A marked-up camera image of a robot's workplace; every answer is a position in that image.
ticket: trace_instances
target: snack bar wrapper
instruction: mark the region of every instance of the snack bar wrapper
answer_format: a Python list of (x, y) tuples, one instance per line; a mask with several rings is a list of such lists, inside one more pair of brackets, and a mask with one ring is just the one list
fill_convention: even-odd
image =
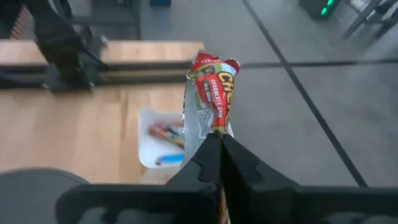
[[(230, 133), (229, 109), (234, 79), (239, 72), (235, 59), (198, 52), (187, 73), (184, 101), (184, 160), (193, 157), (208, 133)], [(220, 195), (220, 224), (229, 221), (223, 188)]]

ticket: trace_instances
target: gray floor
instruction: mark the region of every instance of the gray floor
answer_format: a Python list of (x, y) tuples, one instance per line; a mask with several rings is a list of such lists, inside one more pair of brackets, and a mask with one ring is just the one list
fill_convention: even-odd
[[(279, 62), (241, 0), (172, 0), (171, 8), (141, 1), (144, 40), (202, 40), (241, 63)], [(364, 26), (343, 40), (355, 18), (344, 4), (315, 22), (297, 0), (248, 1), (289, 62), (398, 58), (398, 27), (377, 40), (377, 27)], [(89, 1), (71, 2), (79, 13), (90, 9)], [(95, 32), (134, 38), (132, 29)], [(397, 187), (398, 63), (293, 71), (368, 185)], [(357, 185), (283, 67), (242, 69), (231, 122), (238, 141), (298, 183)]]

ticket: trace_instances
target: wooden table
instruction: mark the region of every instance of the wooden table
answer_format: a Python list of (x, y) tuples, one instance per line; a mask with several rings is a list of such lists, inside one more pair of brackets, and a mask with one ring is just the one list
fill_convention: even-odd
[[(105, 62), (178, 62), (201, 42), (111, 41)], [(43, 64), (32, 41), (0, 42), (0, 65)], [(182, 112), (182, 84), (96, 88), (53, 95), (45, 90), (0, 91), (0, 171), (55, 167), (92, 183), (133, 183), (144, 168), (137, 156), (137, 116), (145, 106)]]

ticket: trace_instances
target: green light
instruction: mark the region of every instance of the green light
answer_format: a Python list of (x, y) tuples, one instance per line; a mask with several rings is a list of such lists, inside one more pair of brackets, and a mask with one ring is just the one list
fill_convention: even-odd
[(326, 14), (327, 11), (328, 11), (328, 9), (324, 7), (324, 8), (322, 9), (321, 15), (324, 16), (324, 15)]

